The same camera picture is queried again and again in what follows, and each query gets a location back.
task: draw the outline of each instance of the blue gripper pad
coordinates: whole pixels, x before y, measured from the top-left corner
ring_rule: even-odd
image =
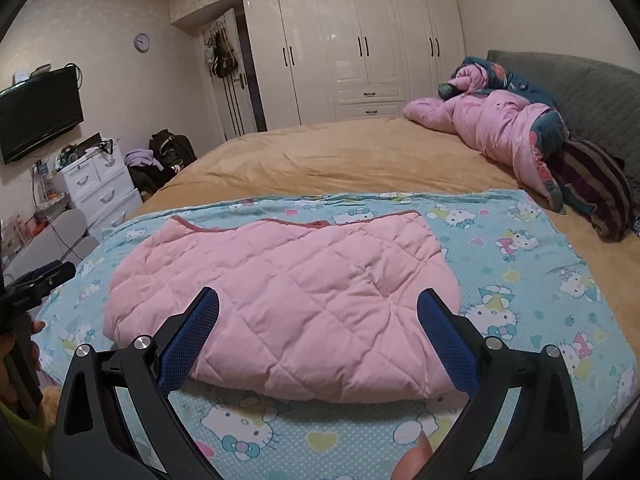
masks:
[[[186,319],[158,360],[158,388],[165,398],[184,384],[219,313],[218,294],[210,288],[203,289],[185,311]]]
[[[480,388],[478,360],[449,319],[449,316],[453,319],[454,314],[442,300],[440,307],[432,290],[424,290],[418,296],[418,321],[455,388],[473,398]]]

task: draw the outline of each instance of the wall-mounted tv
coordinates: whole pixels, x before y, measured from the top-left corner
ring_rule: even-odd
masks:
[[[19,160],[83,120],[75,66],[7,88],[0,92],[0,160]]]

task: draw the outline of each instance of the upholstered headboard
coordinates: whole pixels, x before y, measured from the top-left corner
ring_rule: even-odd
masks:
[[[572,137],[625,161],[640,204],[640,74],[609,63],[539,52],[490,50],[488,59],[548,91]]]

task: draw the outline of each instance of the pink comforter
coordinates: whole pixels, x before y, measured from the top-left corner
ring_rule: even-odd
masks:
[[[416,314],[460,288],[417,212],[345,225],[261,220],[204,230],[173,217],[113,275],[104,335],[126,346],[183,312],[203,286],[220,316],[192,370],[284,399],[384,402],[453,388]]]
[[[484,88],[486,78],[482,67],[464,66],[449,83],[466,93],[447,101],[416,99],[404,108],[404,116],[432,130],[458,134],[467,146],[513,168],[521,183],[545,196],[551,209],[559,210],[558,184],[536,148],[538,136],[532,131],[537,118],[551,108],[506,90],[474,93]]]

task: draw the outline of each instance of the white wall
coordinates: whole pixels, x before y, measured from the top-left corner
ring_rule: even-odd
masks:
[[[640,52],[609,0],[458,0],[466,52],[571,54],[640,72]]]
[[[151,47],[140,54],[134,37],[145,32]],[[82,69],[84,122],[57,139],[50,154],[100,132],[122,151],[148,148],[163,128],[189,137],[197,155],[220,144],[202,91],[193,38],[171,26],[167,0],[28,0],[0,43],[0,88],[18,68],[74,62]],[[0,218],[33,209],[30,158],[0,164]]]

